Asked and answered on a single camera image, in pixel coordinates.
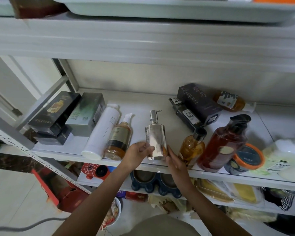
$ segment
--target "black cable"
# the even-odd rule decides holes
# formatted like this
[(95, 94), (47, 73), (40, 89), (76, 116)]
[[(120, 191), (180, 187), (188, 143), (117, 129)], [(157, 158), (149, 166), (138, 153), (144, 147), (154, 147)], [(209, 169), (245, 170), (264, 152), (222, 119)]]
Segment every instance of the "black cable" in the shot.
[(5, 231), (5, 232), (24, 232), (26, 230), (32, 229), (34, 227), (36, 227), (37, 225), (40, 225), (44, 222), (47, 221), (51, 221), (51, 220), (58, 220), (58, 221), (63, 221), (66, 220), (67, 218), (47, 218), (47, 219), (43, 219), (41, 221), (38, 221), (30, 226), (24, 227), (24, 228), (14, 228), (14, 227), (6, 227), (6, 226), (0, 226), (0, 231)]

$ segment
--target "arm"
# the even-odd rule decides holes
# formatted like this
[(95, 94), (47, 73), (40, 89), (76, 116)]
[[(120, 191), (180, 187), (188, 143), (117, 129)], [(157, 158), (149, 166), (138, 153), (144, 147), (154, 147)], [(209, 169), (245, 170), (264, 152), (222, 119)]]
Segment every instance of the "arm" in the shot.
[(132, 144), (118, 167), (103, 183), (66, 219), (54, 236), (90, 235), (97, 233), (111, 207), (118, 190), (128, 175), (142, 160), (154, 151), (147, 143)]
[(194, 207), (202, 222), (213, 236), (251, 236), (246, 230), (219, 210), (191, 183), (187, 167), (168, 146), (169, 156), (166, 163), (173, 176), (175, 184)]

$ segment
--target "red-brown pump bottle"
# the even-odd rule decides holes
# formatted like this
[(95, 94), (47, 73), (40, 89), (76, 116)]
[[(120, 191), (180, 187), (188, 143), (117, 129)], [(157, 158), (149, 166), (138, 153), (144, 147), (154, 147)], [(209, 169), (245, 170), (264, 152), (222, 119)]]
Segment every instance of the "red-brown pump bottle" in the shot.
[(225, 127), (219, 127), (213, 133), (206, 149), (197, 161), (199, 167), (210, 172), (220, 170), (245, 145), (245, 130), (251, 121), (247, 114), (230, 118)]

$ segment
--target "silver pump bottle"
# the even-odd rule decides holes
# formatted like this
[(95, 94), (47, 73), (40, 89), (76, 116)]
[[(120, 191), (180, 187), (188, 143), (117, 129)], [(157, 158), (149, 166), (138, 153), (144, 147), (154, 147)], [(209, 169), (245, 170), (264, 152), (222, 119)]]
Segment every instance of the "silver pump bottle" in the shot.
[(150, 146), (155, 147), (153, 153), (148, 156), (149, 160), (161, 160), (167, 156), (165, 127), (157, 122), (157, 112), (161, 112), (161, 110), (150, 111), (151, 125), (145, 127), (146, 141)]

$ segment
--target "hand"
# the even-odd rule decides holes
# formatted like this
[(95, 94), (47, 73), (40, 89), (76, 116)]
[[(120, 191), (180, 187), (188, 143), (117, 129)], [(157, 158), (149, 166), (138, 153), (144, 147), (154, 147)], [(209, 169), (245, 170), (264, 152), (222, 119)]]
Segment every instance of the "hand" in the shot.
[(124, 167), (130, 174), (130, 172), (136, 169), (141, 164), (143, 159), (147, 155), (152, 154), (154, 150), (155, 147), (151, 147), (147, 142), (134, 143), (128, 148), (119, 165)]
[(168, 146), (168, 153), (169, 156), (166, 156), (166, 163), (181, 194), (186, 195), (188, 192), (195, 190), (196, 188), (190, 180), (185, 163), (176, 156), (170, 146)]

